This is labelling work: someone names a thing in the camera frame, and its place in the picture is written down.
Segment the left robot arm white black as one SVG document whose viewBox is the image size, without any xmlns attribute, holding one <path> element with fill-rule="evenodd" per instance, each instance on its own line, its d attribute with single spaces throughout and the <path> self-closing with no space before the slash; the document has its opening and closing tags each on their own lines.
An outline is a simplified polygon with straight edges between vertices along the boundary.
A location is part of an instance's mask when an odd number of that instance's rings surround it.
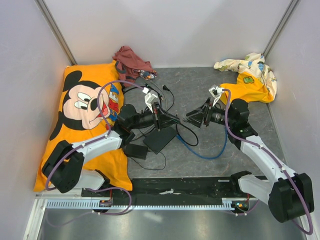
<svg viewBox="0 0 320 240">
<path fill-rule="evenodd" d="M 133 105 L 125 104 L 108 132 L 80 142 L 62 140 L 55 146 L 41 170 L 47 178 L 45 189 L 62 194 L 88 189 L 104 197 L 110 191 L 106 176 L 99 170 L 85 170 L 87 162 L 126 146 L 135 136 L 134 129 L 154 126 L 160 131 L 180 122 L 178 116 L 162 109 L 158 102 L 151 104 L 150 111 L 141 113 Z"/>
</svg>

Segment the black power adapter brick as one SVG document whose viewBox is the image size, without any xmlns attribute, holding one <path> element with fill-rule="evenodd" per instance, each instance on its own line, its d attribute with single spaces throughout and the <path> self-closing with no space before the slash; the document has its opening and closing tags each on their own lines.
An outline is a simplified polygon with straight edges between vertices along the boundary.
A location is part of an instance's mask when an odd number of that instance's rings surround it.
<svg viewBox="0 0 320 240">
<path fill-rule="evenodd" d="M 129 143 L 124 147 L 123 151 L 127 157 L 145 160 L 148 154 L 148 147 Z"/>
</svg>

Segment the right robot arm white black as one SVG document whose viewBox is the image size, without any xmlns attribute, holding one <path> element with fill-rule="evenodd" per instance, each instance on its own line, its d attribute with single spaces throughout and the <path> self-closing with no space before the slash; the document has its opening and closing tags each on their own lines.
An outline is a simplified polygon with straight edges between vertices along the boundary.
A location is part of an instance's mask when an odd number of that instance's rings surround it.
<svg viewBox="0 0 320 240">
<path fill-rule="evenodd" d="M 284 164 L 263 143 L 258 133 L 248 122 L 248 103 L 234 99 L 228 110 L 222 110 L 207 101 L 186 114 L 185 122 L 196 127 L 217 123 L 227 127 L 228 138 L 241 152 L 247 155 L 267 178 L 263 181 L 249 171 L 231 176 L 229 191 L 235 197 L 247 193 L 268 205 L 274 218 L 284 223 L 314 211 L 312 180 L 306 173 L 296 173 Z"/>
</svg>

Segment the black network switch box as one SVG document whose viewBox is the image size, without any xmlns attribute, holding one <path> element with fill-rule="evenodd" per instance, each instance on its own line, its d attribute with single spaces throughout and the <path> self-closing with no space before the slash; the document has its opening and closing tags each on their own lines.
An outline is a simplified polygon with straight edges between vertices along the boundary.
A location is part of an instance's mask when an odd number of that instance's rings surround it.
<svg viewBox="0 0 320 240">
<path fill-rule="evenodd" d="M 177 131 L 173 127 L 167 127 L 162 130 L 153 130 L 144 140 L 143 143 L 155 154 L 158 154 L 173 138 Z"/>
</svg>

